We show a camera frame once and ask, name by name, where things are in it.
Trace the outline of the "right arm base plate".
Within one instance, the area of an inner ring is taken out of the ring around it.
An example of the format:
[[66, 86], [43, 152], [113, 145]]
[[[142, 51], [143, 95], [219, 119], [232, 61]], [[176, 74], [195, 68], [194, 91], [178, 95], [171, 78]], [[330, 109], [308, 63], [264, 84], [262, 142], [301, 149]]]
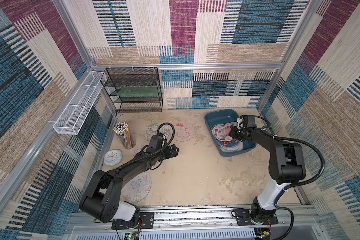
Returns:
[[277, 225], [279, 223], [276, 210], [236, 208], [231, 211], [231, 216], [238, 226]]

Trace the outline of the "red rose floral coaster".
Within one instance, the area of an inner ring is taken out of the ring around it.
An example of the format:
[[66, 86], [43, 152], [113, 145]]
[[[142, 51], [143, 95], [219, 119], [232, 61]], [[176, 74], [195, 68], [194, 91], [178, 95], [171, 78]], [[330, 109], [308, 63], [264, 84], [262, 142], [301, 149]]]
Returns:
[[234, 142], [234, 139], [230, 136], [230, 132], [233, 127], [237, 127], [236, 122], [219, 124], [212, 127], [211, 133], [218, 144], [228, 146]]

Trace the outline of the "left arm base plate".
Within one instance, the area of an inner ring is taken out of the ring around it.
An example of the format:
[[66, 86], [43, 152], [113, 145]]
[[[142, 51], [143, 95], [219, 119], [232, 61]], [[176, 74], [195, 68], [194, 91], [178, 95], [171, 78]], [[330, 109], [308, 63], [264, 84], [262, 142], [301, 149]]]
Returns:
[[112, 230], [140, 230], [152, 229], [154, 226], [154, 212], [139, 212], [130, 221], [113, 220]]

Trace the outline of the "pink checkered bunny coaster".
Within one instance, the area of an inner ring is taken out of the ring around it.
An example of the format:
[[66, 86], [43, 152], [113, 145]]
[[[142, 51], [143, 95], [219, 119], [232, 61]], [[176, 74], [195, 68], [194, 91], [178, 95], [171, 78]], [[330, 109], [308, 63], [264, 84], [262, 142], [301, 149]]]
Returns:
[[174, 140], [179, 142], [189, 141], [194, 136], [194, 127], [187, 122], [178, 122], [174, 125], [175, 136]]

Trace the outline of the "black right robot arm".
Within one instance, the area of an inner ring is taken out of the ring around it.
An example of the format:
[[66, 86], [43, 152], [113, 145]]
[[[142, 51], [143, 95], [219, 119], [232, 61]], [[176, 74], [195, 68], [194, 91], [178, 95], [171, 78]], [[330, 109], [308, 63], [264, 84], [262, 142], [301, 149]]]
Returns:
[[260, 128], [239, 129], [234, 126], [230, 136], [240, 141], [250, 141], [262, 146], [270, 153], [269, 182], [263, 192], [255, 197], [247, 217], [255, 225], [262, 224], [276, 213], [276, 204], [287, 190], [306, 177], [302, 147], [299, 144], [277, 140]]

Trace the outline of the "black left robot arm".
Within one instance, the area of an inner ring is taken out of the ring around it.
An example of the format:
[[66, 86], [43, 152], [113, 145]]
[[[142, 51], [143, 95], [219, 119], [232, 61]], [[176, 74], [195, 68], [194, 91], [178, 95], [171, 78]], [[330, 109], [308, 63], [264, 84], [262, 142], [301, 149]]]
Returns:
[[150, 170], [157, 162], [177, 157], [178, 153], [176, 145], [166, 145], [150, 153], [141, 151], [131, 161], [113, 170], [96, 171], [80, 201], [79, 209], [103, 223], [109, 222], [119, 209], [123, 186], [140, 173]]

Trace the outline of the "teal plastic storage box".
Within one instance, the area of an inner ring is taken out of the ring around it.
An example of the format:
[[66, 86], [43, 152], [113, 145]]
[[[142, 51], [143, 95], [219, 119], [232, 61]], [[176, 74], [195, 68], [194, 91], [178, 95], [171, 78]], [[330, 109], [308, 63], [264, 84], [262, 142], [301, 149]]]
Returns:
[[207, 126], [208, 130], [209, 130], [209, 133], [210, 133], [210, 135], [211, 135], [211, 137], [212, 137], [212, 139], [213, 139], [213, 141], [214, 141], [220, 155], [225, 157], [225, 158], [249, 152], [252, 149], [254, 149], [256, 147], [256, 145], [257, 145], [254, 142], [243, 141], [244, 148], [241, 151], [233, 152], [233, 153], [224, 153], [224, 152], [222, 152], [222, 150], [218, 146], [217, 141], [212, 136], [212, 133], [211, 133], [212, 127], [214, 127], [215, 125], [226, 124], [226, 123], [231, 123], [231, 122], [236, 122], [237, 123], [238, 118], [239, 118], [239, 115], [234, 110], [231, 110], [231, 109], [215, 111], [215, 112], [211, 112], [211, 113], [208, 113], [208, 114], [205, 115], [205, 123], [206, 123], [206, 126]]

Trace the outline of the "blue cartoon toast coaster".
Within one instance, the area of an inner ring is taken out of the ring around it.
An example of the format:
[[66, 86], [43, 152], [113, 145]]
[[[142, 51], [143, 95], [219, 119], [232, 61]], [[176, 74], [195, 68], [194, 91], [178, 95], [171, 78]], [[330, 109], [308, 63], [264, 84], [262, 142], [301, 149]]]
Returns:
[[218, 146], [224, 153], [233, 153], [233, 152], [241, 151], [244, 148], [244, 143], [233, 141], [231, 143], [228, 143], [227, 145], [224, 145], [224, 142], [221, 142], [218, 143]]

